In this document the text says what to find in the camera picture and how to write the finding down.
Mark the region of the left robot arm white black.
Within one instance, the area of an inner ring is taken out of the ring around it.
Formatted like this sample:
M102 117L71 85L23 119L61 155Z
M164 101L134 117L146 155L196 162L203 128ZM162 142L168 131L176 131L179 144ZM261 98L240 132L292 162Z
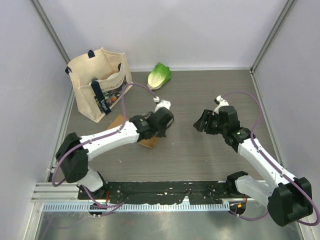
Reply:
M64 176L62 181L79 183L93 198L102 199L107 192L106 183L89 167L89 161L120 146L165 137L167 128L174 121L170 108L166 102L147 115L133 116L109 130L86 136L77 136L75 132L67 135L55 155L57 168Z

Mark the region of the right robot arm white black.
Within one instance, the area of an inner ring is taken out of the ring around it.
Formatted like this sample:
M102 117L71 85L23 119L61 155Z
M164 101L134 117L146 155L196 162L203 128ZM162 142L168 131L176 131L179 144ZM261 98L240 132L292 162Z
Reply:
M193 127L209 135L222 135L225 143L245 158L262 176L264 183L244 171L227 177L226 193L233 198L247 195L266 207L272 220L283 227L313 213L312 186L304 178L286 171L264 148L248 128L242 127L237 111L225 105L205 109Z

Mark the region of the brown cardboard box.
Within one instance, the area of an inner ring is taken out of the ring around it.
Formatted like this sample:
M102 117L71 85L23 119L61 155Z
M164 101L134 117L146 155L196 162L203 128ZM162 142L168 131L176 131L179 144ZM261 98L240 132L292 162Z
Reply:
M107 127L107 130L110 130L115 127L120 127L124 123L124 116L119 114Z

